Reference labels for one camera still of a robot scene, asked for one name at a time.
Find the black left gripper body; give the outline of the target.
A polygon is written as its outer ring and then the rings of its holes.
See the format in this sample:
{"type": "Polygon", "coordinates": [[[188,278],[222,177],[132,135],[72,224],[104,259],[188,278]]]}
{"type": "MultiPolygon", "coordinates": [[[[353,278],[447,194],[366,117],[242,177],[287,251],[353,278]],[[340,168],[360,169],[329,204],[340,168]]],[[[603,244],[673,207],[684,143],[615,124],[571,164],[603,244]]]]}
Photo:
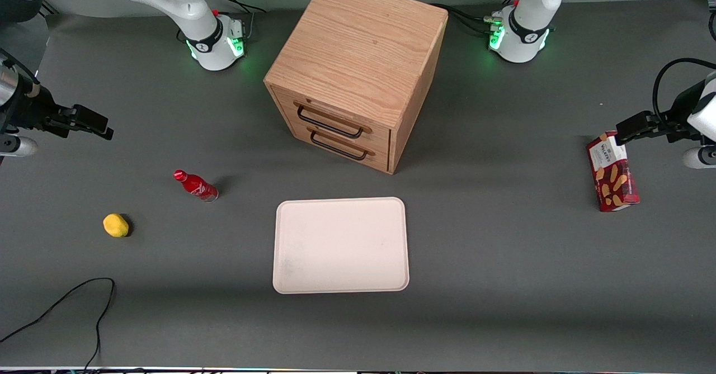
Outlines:
{"type": "Polygon", "coordinates": [[[693,84],[682,93],[678,94],[673,100],[672,107],[669,111],[662,112],[659,110],[657,100],[659,96],[660,81],[655,81],[652,93],[652,106],[657,119],[656,131],[651,134],[652,138],[665,136],[669,143],[679,140],[693,140],[700,143],[706,143],[708,140],[703,134],[700,134],[690,124],[687,119],[691,116],[691,112],[695,111],[696,104],[701,99],[701,93],[705,88],[703,79],[693,84]]]}

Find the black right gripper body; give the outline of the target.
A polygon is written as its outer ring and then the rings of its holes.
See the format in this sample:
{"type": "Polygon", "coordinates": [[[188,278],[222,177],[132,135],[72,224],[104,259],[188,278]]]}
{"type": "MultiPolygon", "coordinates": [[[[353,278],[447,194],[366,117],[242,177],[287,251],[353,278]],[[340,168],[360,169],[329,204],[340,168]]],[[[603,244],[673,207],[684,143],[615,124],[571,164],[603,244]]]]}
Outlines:
{"type": "Polygon", "coordinates": [[[72,110],[59,106],[51,93],[43,86],[38,87],[36,96],[35,85],[27,78],[21,78],[16,94],[11,97],[11,127],[13,129],[47,131],[48,120],[71,120],[72,110]]]}

